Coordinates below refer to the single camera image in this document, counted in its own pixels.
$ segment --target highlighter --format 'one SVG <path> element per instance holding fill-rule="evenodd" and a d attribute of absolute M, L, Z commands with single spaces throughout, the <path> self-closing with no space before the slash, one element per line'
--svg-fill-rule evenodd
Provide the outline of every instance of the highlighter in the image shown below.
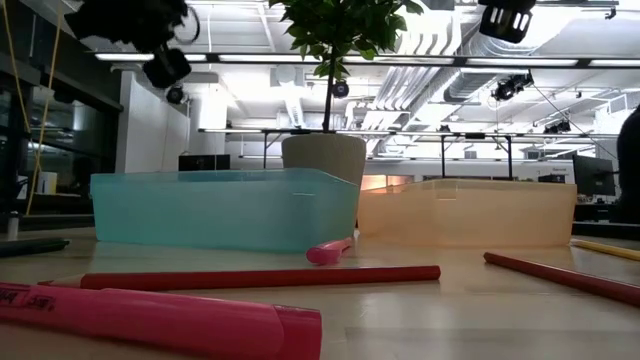
<path fill-rule="evenodd" d="M 215 359 L 318 360 L 316 310 L 131 290 L 0 283 L 0 319 Z"/>
<path fill-rule="evenodd" d="M 330 241 L 314 246 L 307 251 L 307 260 L 316 265 L 337 264 L 342 258 L 342 253 L 352 247 L 353 243 L 353 237 L 348 237 L 343 240 Z"/>

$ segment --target table surface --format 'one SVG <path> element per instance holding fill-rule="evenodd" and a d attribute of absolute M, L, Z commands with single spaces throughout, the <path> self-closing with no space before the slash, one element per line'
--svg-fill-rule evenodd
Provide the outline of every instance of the table surface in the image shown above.
<path fill-rule="evenodd" d="M 62 252 L 0 259 L 0 281 L 36 283 L 86 272 L 310 267 L 299 255 L 97 243 L 92 229 L 63 236 Z M 640 249 L 640 243 L 604 241 Z M 183 291 L 204 297 L 319 309 L 323 360 L 631 359 L 640 309 L 484 263 L 499 254 L 640 285 L 640 263 L 559 248 L 399 248 L 360 239 L 340 266 L 440 265 L 438 282 Z M 3 359 L 186 359 L 179 354 L 16 324 L 0 324 Z"/>

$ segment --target translucent teal container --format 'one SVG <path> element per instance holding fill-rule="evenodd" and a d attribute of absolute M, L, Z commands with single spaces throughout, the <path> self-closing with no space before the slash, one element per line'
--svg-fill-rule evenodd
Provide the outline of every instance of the translucent teal container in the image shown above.
<path fill-rule="evenodd" d="M 305 252 L 353 234 L 359 189 L 314 169 L 93 175 L 100 241 Z"/>

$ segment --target plant pot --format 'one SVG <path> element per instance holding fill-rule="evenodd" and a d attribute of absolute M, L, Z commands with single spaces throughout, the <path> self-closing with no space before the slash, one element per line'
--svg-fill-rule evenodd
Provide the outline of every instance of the plant pot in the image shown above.
<path fill-rule="evenodd" d="M 360 187 L 367 144 L 353 136 L 309 134 L 292 136 L 282 142 L 285 168 L 324 171 Z"/>

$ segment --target plastic bin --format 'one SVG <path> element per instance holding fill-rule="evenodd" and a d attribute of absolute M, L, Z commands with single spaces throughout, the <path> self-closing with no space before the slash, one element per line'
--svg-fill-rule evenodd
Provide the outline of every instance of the plastic bin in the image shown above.
<path fill-rule="evenodd" d="M 459 247 L 566 245 L 575 185 L 443 179 L 364 191 L 361 241 Z"/>
<path fill-rule="evenodd" d="M 314 169 L 94 175 L 100 241 L 305 252 L 353 234 L 358 187 Z"/>

